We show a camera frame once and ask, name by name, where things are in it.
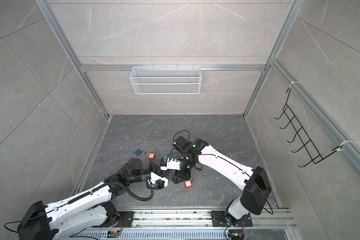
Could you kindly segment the red padlock long shackle left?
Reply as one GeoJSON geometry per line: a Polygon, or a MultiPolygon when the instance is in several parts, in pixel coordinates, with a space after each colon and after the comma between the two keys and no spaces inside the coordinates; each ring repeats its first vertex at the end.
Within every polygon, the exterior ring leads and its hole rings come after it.
{"type": "Polygon", "coordinates": [[[154,161],[156,156],[160,153],[160,147],[156,147],[153,151],[147,153],[148,160],[154,161]]]}

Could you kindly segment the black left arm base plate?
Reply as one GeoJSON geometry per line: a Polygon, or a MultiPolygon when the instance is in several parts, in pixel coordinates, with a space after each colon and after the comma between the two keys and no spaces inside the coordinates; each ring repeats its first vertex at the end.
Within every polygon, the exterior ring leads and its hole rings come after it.
{"type": "Polygon", "coordinates": [[[120,228],[123,225],[123,228],[131,228],[134,220],[135,212],[133,211],[121,211],[119,212],[119,218],[114,225],[116,228],[120,228]]]}

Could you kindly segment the aluminium front rail frame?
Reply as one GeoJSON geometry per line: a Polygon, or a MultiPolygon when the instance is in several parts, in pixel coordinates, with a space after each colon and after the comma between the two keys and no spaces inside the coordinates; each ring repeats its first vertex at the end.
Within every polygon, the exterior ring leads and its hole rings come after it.
{"type": "Polygon", "coordinates": [[[267,210],[251,215],[252,227],[213,227],[211,211],[222,207],[120,207],[135,212],[131,228],[87,228],[64,240],[230,240],[232,234],[245,240],[300,240],[298,228],[288,209],[267,210]]]}

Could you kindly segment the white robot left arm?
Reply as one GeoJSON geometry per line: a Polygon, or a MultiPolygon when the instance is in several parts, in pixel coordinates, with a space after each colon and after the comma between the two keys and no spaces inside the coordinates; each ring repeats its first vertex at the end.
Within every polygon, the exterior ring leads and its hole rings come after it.
{"type": "Polygon", "coordinates": [[[142,202],[149,201],[155,190],[168,185],[168,171],[150,163],[130,159],[115,174],[94,187],[54,203],[38,201],[30,206],[17,227],[20,240],[57,240],[90,227],[112,227],[121,217],[112,199],[127,193],[142,202]]]}

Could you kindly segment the red padlock front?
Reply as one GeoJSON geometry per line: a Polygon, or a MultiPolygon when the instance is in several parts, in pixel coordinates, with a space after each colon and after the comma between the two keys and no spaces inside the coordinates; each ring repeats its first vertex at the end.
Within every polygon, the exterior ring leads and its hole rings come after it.
{"type": "Polygon", "coordinates": [[[193,187],[192,180],[185,181],[185,188],[190,189],[193,187]]]}

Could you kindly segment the blue padlock with steel shackle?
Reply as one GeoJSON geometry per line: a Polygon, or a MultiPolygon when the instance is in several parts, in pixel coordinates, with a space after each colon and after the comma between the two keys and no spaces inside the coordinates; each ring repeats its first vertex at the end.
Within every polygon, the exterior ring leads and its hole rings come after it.
{"type": "Polygon", "coordinates": [[[136,155],[136,156],[146,155],[147,153],[148,153],[148,150],[147,150],[147,149],[143,149],[143,150],[137,149],[137,150],[135,150],[135,155],[136,155]]]}

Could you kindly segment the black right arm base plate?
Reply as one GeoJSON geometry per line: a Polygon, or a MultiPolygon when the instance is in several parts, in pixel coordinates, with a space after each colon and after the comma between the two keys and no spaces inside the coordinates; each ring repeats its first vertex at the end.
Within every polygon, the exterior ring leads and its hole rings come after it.
{"type": "Polygon", "coordinates": [[[237,220],[227,211],[211,211],[213,227],[252,227],[253,222],[250,213],[237,220]]]}

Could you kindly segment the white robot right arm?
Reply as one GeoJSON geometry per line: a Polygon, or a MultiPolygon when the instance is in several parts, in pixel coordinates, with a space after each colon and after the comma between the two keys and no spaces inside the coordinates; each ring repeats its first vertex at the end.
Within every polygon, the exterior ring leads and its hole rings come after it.
{"type": "Polygon", "coordinates": [[[191,184],[191,170],[196,164],[210,167],[233,182],[242,196],[233,200],[224,212],[225,220],[235,226],[248,214],[260,215],[265,205],[269,205],[268,197],[272,193],[271,184],[266,171],[257,166],[255,169],[242,165],[218,152],[202,139],[193,142],[180,136],[174,140],[173,148],[181,155],[179,159],[168,156],[161,161],[161,169],[174,170],[173,182],[191,184]]]}

